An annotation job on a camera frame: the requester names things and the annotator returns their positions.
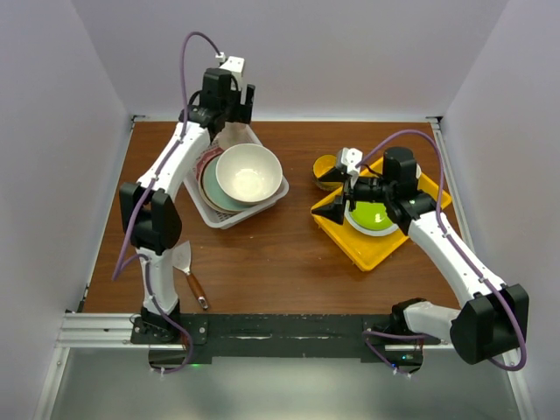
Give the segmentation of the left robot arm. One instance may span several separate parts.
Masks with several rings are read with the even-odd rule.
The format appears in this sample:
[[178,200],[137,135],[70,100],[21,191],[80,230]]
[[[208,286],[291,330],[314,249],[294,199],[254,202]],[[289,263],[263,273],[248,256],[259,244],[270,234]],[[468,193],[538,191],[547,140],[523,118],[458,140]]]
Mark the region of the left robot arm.
[[179,296],[172,253],[182,221],[175,198],[196,159],[227,123],[249,123],[255,88],[236,65],[208,68],[202,87],[185,99],[171,140],[152,167],[119,189],[125,244],[132,245],[143,271],[140,326],[162,343],[181,338]]

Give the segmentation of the pink polka dot plate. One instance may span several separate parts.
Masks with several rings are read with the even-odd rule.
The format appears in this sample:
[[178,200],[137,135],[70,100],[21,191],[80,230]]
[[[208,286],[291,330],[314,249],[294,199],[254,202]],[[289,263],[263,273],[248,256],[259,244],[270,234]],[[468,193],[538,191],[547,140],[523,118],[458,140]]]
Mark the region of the pink polka dot plate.
[[208,148],[208,149],[204,150],[200,154],[200,156],[197,159],[197,161],[195,163],[195,166],[193,168],[195,177],[198,179],[200,177],[200,174],[203,172],[204,168],[207,166],[207,164],[212,159],[221,155],[223,152],[224,152],[224,150],[219,146],[213,147],[213,148]]

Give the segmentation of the pink beige mug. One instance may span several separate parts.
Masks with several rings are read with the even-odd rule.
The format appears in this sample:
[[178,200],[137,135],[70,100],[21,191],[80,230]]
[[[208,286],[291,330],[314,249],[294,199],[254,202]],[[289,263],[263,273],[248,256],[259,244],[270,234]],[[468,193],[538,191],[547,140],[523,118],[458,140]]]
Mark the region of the pink beige mug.
[[216,136],[215,142],[222,151],[238,144],[252,144],[248,125],[241,122],[227,122],[223,130]]

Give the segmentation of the dark bottom plate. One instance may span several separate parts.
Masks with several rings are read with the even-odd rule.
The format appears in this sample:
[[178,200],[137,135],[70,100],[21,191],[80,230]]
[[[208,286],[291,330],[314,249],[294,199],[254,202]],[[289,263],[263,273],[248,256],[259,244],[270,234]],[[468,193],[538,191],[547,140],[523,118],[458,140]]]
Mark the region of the dark bottom plate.
[[199,178],[198,178],[198,188],[199,188],[199,192],[201,194],[201,197],[203,199],[203,201],[210,206],[213,210],[220,212],[220,213],[224,213],[224,214],[238,214],[238,213],[226,213],[224,210],[221,210],[219,207],[217,207],[216,205],[214,205],[206,196],[203,186],[202,186],[202,173],[200,174]]

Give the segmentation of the white ceramic bowl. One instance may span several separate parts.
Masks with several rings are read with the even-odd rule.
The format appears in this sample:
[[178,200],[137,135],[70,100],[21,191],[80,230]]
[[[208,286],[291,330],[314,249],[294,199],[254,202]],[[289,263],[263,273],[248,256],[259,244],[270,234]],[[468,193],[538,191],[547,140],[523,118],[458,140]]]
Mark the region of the white ceramic bowl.
[[271,198],[284,177],[277,156],[255,143],[237,144],[226,149],[218,157],[215,173],[227,196],[250,205]]

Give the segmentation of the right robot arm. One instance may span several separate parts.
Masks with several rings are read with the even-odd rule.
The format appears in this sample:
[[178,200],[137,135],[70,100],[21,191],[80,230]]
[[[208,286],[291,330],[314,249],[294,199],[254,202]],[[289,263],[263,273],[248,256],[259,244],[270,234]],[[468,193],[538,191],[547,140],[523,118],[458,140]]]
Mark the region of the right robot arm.
[[381,202],[390,220],[432,260],[460,304],[457,310],[421,298],[396,304],[387,338],[402,344],[426,336],[444,340],[470,365],[495,363],[496,356],[517,350],[518,362],[502,368],[524,368],[528,293],[519,284],[505,284],[465,245],[442,213],[441,199],[420,189],[421,169],[410,149],[386,149],[381,173],[373,177],[360,174],[364,164],[359,150],[342,149],[335,166],[321,176],[341,182],[342,191],[312,214],[342,224],[357,203]]

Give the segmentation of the yellow mug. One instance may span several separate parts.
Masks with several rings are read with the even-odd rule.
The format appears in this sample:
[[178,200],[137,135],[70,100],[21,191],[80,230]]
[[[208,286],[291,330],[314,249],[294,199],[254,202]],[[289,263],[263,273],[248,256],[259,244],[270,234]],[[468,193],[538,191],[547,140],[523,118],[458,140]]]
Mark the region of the yellow mug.
[[314,178],[319,180],[336,165],[336,161],[336,156],[331,154],[325,154],[318,157],[312,166],[312,174]]

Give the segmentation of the pale green bottom plate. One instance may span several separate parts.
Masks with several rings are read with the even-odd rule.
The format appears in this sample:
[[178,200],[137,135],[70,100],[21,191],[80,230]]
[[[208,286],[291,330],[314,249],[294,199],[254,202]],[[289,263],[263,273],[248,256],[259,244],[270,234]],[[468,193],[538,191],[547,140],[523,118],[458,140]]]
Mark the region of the pale green bottom plate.
[[208,199],[226,213],[239,213],[249,205],[236,201],[224,193],[216,177],[216,167],[220,155],[213,157],[202,172],[202,186]]

